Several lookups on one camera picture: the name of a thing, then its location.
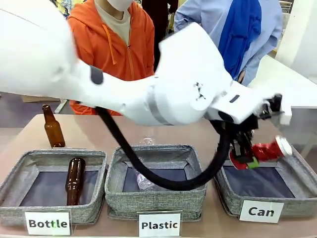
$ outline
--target white face mask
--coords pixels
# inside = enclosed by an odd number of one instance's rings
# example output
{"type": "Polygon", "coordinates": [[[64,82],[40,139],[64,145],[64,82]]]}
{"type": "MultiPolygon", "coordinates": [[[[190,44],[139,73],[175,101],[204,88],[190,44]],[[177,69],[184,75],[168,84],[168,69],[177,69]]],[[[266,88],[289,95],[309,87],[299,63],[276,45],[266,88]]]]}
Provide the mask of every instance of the white face mask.
{"type": "Polygon", "coordinates": [[[107,0],[111,6],[118,11],[125,11],[129,8],[133,0],[107,0]]]}

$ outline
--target orange jacket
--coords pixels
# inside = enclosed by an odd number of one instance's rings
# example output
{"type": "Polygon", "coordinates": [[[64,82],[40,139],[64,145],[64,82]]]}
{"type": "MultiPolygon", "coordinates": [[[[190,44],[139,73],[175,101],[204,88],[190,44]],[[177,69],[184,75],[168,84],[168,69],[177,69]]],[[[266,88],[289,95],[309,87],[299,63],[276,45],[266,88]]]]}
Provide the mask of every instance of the orange jacket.
{"type": "MultiPolygon", "coordinates": [[[[77,4],[68,23],[82,61],[124,81],[133,81],[154,74],[154,26],[137,3],[133,2],[128,11],[131,15],[129,46],[102,22],[94,0],[77,4]]],[[[70,101],[70,105],[75,114],[96,114],[94,109],[74,101],[70,101]]]]}

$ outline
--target gray floor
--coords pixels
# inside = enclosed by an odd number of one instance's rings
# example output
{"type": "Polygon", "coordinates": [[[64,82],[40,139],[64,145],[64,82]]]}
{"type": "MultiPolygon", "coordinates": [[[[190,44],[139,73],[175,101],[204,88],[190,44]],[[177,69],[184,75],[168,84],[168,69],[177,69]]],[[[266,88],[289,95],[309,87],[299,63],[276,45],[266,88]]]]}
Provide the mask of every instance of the gray floor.
{"type": "MultiPolygon", "coordinates": [[[[45,103],[50,104],[52,110],[59,105],[59,102],[45,103]]],[[[2,93],[0,97],[0,150],[25,127],[32,117],[42,113],[42,104],[44,102],[24,103],[19,95],[2,93]]],[[[67,104],[60,113],[73,114],[73,111],[67,104]]],[[[317,131],[317,110],[294,109],[291,125],[283,126],[280,130],[301,152],[312,133],[317,131]]],[[[317,146],[311,150],[306,160],[317,171],[317,146]]]]}

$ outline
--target hand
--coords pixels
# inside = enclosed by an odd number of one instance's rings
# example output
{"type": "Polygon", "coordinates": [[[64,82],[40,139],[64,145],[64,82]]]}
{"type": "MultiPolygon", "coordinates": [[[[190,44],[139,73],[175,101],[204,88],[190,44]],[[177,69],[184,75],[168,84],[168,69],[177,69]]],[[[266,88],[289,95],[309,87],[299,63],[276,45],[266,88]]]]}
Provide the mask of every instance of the hand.
{"type": "Polygon", "coordinates": [[[245,74],[246,74],[245,70],[239,74],[238,83],[242,83],[245,74]]]}

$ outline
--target white wall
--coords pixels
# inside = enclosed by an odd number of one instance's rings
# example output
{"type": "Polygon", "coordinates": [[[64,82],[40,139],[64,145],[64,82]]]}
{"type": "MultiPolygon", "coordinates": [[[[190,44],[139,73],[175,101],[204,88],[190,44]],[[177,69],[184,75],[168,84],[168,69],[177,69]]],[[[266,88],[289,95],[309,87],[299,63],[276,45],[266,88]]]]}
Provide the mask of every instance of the white wall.
{"type": "Polygon", "coordinates": [[[307,78],[317,77],[317,0],[295,0],[275,59],[307,78]]]}

